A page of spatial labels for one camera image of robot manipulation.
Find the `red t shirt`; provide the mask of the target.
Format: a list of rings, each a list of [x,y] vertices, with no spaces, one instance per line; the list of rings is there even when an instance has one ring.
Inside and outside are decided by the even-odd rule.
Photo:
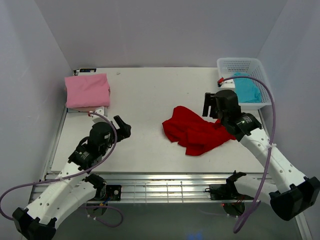
[[[162,123],[165,136],[185,147],[187,156],[201,156],[236,138],[220,120],[209,122],[184,106],[173,109],[172,117]]]

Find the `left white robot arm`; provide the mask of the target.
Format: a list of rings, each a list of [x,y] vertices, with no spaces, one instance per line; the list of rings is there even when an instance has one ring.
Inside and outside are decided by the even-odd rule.
[[[131,136],[132,128],[118,115],[113,119],[118,128],[106,117],[94,123],[89,135],[79,142],[40,196],[13,212],[15,227],[26,239],[51,240],[59,225],[75,210],[91,199],[106,197],[106,181],[92,170],[111,155],[118,142]]]

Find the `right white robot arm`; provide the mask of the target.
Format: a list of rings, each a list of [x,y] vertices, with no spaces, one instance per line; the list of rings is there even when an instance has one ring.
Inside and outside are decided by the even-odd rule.
[[[308,178],[269,143],[266,131],[255,116],[241,111],[234,91],[206,93],[202,115],[220,120],[227,132],[265,167],[273,184],[263,185],[259,200],[269,204],[278,217],[289,221],[314,205],[320,181],[316,177]]]

